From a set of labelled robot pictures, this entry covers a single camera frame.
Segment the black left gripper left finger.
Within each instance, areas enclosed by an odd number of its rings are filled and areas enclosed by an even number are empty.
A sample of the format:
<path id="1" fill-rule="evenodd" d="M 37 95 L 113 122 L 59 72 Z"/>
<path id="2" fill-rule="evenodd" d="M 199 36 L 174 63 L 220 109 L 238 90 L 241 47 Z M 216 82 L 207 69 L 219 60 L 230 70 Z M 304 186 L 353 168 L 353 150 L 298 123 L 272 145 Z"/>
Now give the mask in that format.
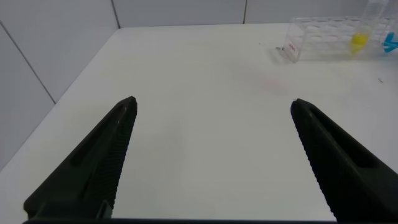
<path id="1" fill-rule="evenodd" d="M 137 101 L 118 102 L 26 199 L 30 220 L 111 218 Z"/>

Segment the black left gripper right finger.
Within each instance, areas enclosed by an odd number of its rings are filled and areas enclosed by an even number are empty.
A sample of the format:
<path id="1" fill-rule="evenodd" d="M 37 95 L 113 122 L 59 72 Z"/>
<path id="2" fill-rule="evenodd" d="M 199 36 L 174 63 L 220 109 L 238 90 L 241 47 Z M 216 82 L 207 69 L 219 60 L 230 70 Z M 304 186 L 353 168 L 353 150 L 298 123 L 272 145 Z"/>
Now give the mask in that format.
<path id="1" fill-rule="evenodd" d="M 397 173 L 315 105 L 297 99 L 290 113 L 336 220 L 397 221 Z"/>

